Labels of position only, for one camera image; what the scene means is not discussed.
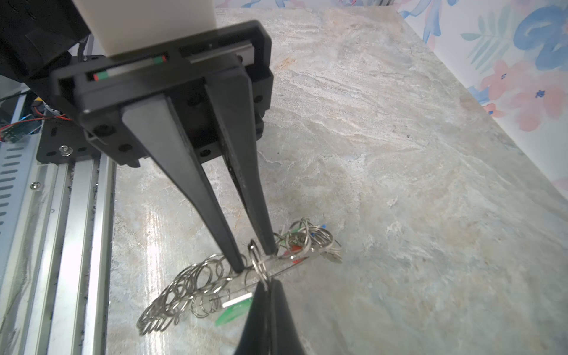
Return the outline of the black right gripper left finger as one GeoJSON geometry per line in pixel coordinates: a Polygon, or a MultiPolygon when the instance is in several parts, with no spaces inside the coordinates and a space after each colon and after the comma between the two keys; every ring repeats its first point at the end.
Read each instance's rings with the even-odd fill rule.
{"type": "Polygon", "coordinates": [[[234,355],[269,354],[269,293],[257,284],[241,339],[234,355]]]}

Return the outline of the green key tag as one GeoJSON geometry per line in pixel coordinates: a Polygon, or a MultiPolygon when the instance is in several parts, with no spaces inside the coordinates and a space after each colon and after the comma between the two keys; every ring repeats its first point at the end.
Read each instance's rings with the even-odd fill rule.
{"type": "Polygon", "coordinates": [[[253,293],[249,292],[241,295],[233,300],[229,300],[223,304],[223,312],[216,319],[215,325],[222,326],[226,325],[233,320],[245,315],[252,305],[253,293]]]}

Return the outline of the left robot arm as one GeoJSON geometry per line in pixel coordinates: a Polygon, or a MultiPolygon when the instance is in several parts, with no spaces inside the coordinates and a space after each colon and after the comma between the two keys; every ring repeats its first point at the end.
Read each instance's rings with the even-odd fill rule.
{"type": "Polygon", "coordinates": [[[244,269],[203,163],[222,157],[267,255],[277,253],[257,161],[272,40],[219,28],[212,1],[3,1],[1,74],[28,85],[117,164],[152,158],[244,269]]]}

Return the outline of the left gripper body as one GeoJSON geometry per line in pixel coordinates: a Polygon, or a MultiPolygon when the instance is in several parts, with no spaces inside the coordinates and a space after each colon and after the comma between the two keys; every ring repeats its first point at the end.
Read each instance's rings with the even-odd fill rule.
{"type": "Polygon", "coordinates": [[[274,77],[272,39],[253,20],[123,53],[70,64],[50,74],[56,109],[84,132],[88,145],[120,165],[146,157],[121,120],[125,107],[154,96],[170,98],[201,163],[220,156],[206,77],[235,64],[251,80],[256,137],[264,130],[274,77]]]}

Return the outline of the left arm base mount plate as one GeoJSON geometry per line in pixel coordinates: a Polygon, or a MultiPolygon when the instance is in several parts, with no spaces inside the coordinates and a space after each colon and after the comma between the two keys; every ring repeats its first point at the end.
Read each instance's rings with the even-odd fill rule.
{"type": "Polygon", "coordinates": [[[42,164],[69,164],[101,156],[87,142],[82,128],[72,121],[46,120],[40,136],[36,159],[42,164]]]}

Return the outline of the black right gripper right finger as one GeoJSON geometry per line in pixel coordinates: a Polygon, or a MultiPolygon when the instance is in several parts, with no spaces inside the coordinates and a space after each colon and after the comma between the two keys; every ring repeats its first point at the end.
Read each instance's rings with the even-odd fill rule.
{"type": "Polygon", "coordinates": [[[283,284],[273,280],[269,285],[269,348],[270,354],[302,355],[303,349],[297,333],[283,284]]]}

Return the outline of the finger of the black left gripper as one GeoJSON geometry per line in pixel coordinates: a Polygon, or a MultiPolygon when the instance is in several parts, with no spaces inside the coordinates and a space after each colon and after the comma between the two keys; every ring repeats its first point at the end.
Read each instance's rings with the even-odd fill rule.
{"type": "Polygon", "coordinates": [[[254,232],[267,255],[277,254],[260,180],[251,80],[243,67],[206,78],[223,156],[254,232]]]}
{"type": "Polygon", "coordinates": [[[121,119],[147,155],[195,207],[229,265],[244,262],[212,186],[171,101],[163,95],[126,106],[121,119]]]}

